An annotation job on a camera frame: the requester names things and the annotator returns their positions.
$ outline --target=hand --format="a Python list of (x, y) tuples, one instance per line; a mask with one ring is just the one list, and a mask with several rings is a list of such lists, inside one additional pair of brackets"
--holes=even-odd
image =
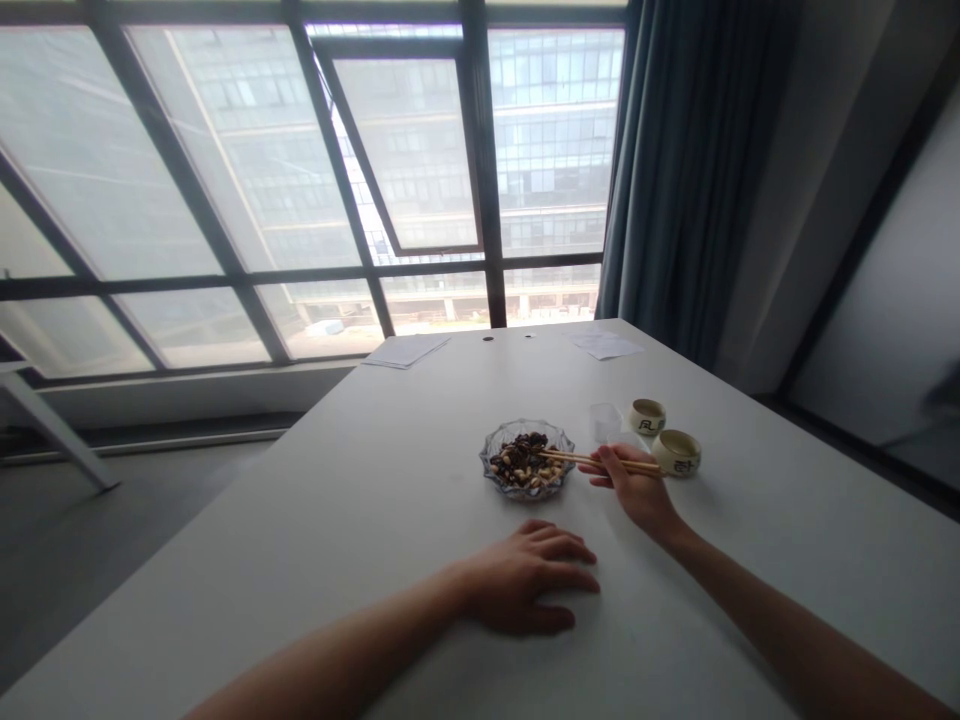
[(600, 592), (596, 578), (571, 560), (592, 565), (597, 556), (582, 537), (544, 520), (527, 520), (506, 540), (454, 566), (466, 614), (510, 635), (553, 635), (573, 627), (569, 609), (536, 602), (550, 590)]
[(627, 516), (655, 542), (662, 543), (687, 528), (670, 502), (661, 478), (631, 475), (620, 462), (656, 462), (653, 455), (631, 445), (617, 443), (611, 446), (601, 445), (590, 457), (601, 461), (605, 469), (580, 465), (580, 472), (599, 475), (600, 477), (591, 478), (590, 484), (615, 490)]

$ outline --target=chopsticks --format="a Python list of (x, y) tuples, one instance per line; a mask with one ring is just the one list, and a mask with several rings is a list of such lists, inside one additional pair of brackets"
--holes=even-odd
[[(599, 460), (594, 460), (589, 455), (577, 455), (576, 453), (566, 453), (560, 450), (541, 450), (540, 455), (552, 458), (554, 460), (564, 460), (566, 462), (581, 463), (595, 468), (603, 469), (604, 465)], [(634, 460), (621, 460), (623, 466), (634, 475), (650, 475), (652, 477), (661, 477), (663, 470), (656, 463), (642, 463)]]

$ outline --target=clear glass bowl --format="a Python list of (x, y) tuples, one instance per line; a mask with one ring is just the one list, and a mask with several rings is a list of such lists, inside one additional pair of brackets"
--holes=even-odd
[(558, 450), (563, 452), (573, 452), (573, 443), (564, 434), (563, 430), (545, 420), (527, 420), (521, 418), (512, 422), (504, 423), (492, 433), (487, 435), (483, 444), (483, 451), (480, 453), (480, 460), (483, 462), (483, 476), (493, 481), (494, 486), (501, 494), (506, 495), (511, 500), (518, 502), (539, 502), (546, 500), (551, 495), (556, 495), (563, 488), (567, 480), (567, 474), (573, 470), (574, 463), (564, 463), (563, 471), (555, 483), (546, 487), (538, 488), (517, 488), (505, 484), (496, 473), (490, 469), (490, 458), (500, 454), (500, 447), (503, 443), (511, 443), (517, 435), (524, 433), (538, 432), (547, 436), (547, 445), (556, 445)]

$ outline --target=sheet of paper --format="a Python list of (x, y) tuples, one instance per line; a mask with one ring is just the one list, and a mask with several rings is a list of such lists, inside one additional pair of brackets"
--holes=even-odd
[(609, 330), (574, 330), (566, 333), (567, 338), (582, 350), (586, 350), (597, 360), (607, 360), (621, 355), (633, 355), (643, 352), (635, 342), (622, 338)]
[(425, 356), (443, 347), (450, 340), (449, 335), (406, 335), (387, 338), (366, 358), (361, 365), (383, 365), (384, 367), (406, 370)]

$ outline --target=blue curtain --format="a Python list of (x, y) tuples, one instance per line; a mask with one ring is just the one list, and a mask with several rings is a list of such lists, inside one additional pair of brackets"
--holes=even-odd
[(711, 369), (799, 1), (643, 0), (597, 317)]

